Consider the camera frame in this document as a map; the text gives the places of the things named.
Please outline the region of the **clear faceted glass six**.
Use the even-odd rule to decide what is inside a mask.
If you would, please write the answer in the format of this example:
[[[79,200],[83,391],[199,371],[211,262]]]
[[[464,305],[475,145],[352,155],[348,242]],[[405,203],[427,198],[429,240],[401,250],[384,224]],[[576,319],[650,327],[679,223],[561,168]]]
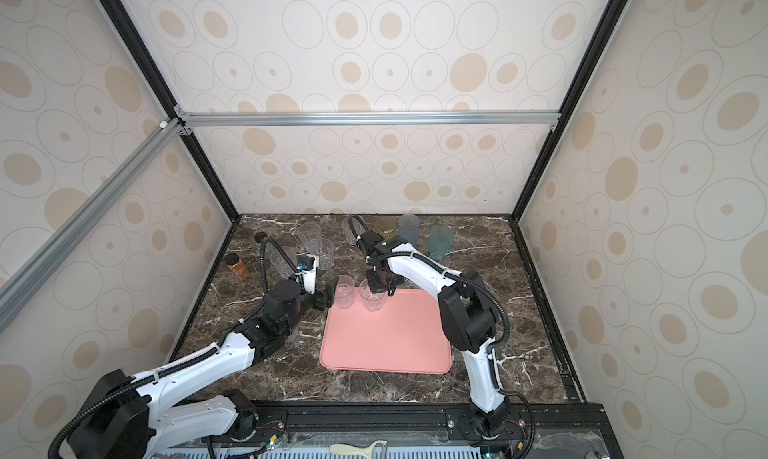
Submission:
[[[357,246],[357,234],[354,230],[357,221],[347,215],[341,222],[341,230],[346,242],[351,246]]]

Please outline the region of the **clear faceted glass three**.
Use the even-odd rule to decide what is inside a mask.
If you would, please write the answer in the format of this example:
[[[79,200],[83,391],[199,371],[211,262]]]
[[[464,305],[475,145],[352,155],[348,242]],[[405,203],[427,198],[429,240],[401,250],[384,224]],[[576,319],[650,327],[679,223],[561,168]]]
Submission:
[[[282,279],[287,279],[294,273],[294,268],[297,266],[297,254],[294,247],[283,247],[283,252],[279,252],[276,248],[272,248],[270,253],[270,262],[277,274]]]

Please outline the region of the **clear faceted glass one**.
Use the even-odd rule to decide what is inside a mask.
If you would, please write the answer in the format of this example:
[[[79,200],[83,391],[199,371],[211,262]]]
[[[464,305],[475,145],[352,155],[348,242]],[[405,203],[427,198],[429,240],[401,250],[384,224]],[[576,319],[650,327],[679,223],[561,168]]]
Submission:
[[[359,286],[359,294],[363,307],[369,312],[380,311],[386,301],[385,292],[373,292],[368,280],[363,280]]]

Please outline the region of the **clear faceted glass five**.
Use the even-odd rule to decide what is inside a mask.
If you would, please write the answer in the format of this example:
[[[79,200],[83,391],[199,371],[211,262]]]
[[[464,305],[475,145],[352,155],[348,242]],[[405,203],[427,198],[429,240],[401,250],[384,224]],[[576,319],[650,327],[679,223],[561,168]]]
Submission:
[[[346,310],[352,307],[355,301],[356,283],[347,275],[340,275],[335,288],[334,306]]]

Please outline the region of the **clear faceted glass four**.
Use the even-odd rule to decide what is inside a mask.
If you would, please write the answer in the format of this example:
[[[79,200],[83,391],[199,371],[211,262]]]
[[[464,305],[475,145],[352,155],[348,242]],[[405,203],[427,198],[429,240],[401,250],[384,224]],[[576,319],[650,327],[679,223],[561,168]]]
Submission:
[[[330,270],[334,266],[335,245],[327,238],[322,238],[319,243],[319,268],[321,270]]]

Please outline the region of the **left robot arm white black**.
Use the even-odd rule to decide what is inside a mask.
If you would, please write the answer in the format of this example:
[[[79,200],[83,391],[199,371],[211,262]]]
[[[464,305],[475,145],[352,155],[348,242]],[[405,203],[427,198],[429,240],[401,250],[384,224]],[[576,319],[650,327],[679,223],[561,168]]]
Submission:
[[[48,457],[59,457],[67,444],[78,458],[148,458],[200,437],[233,433],[252,408],[242,393],[185,400],[275,354],[309,310],[332,307],[338,281],[318,288],[315,262],[301,257],[291,276],[266,289],[261,306],[209,346],[131,376],[120,369],[105,374],[54,437]]]

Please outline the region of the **clear faceted glass two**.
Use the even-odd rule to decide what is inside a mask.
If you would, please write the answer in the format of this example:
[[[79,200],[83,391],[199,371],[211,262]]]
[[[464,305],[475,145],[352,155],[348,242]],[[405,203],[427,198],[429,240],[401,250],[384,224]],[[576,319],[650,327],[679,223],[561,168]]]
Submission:
[[[306,222],[296,230],[296,236],[304,249],[312,255],[320,255],[322,228],[317,222]]]

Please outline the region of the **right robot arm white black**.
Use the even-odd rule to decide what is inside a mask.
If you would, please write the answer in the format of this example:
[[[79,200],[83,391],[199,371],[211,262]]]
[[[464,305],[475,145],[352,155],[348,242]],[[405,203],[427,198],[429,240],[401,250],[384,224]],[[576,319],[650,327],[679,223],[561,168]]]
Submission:
[[[509,336],[509,319],[500,301],[479,274],[444,266],[402,238],[385,239],[366,230],[357,235],[356,244],[368,264],[372,292],[392,296],[410,281],[435,298],[442,331],[461,352],[468,374],[471,427],[485,438],[500,434],[509,413],[496,365],[496,348]]]

